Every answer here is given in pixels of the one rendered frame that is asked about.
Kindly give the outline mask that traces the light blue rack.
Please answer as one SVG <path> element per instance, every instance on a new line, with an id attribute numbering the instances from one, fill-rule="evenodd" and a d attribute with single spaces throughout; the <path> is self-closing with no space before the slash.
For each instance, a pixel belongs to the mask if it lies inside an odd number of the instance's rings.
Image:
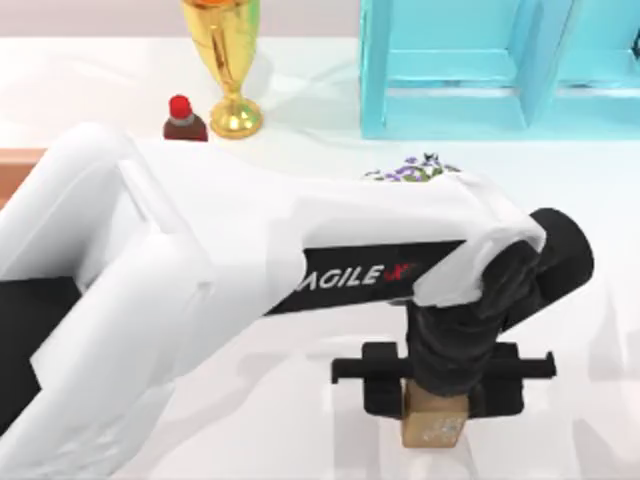
<path id="1" fill-rule="evenodd" d="M 360 128 L 640 140 L 640 0 L 362 0 Z"/>

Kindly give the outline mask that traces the salmon-coloured shallow box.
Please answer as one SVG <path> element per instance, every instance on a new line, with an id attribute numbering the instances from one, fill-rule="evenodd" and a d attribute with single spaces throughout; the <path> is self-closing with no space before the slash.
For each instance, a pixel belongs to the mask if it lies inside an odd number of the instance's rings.
<path id="1" fill-rule="evenodd" d="M 0 209 L 45 152 L 46 148 L 0 148 Z"/>

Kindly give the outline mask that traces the red-capped brown bottle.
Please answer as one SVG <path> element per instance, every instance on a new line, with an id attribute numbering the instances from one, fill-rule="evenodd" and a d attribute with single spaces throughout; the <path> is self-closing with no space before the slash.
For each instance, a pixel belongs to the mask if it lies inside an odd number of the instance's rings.
<path id="1" fill-rule="evenodd" d="M 163 138 L 166 140 L 208 141 L 207 125 L 194 113 L 190 100 L 184 95 L 169 99 L 169 116 L 164 123 Z"/>

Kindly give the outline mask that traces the tan cardboard box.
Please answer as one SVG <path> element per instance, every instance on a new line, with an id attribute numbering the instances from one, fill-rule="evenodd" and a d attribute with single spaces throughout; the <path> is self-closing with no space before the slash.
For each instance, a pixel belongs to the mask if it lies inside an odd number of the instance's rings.
<path id="1" fill-rule="evenodd" d="M 468 418 L 467 395 L 441 397 L 413 380 L 405 382 L 401 420 L 405 448 L 453 448 Z"/>

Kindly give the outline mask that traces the gold trophy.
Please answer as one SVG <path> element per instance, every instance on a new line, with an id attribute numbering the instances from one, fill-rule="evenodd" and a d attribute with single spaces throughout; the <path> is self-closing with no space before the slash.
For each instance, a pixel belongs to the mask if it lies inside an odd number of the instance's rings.
<path id="1" fill-rule="evenodd" d="M 244 139 L 263 124 L 263 113 L 242 94 L 260 25 L 260 0 L 181 0 L 200 59 L 221 89 L 209 125 L 225 139 Z"/>

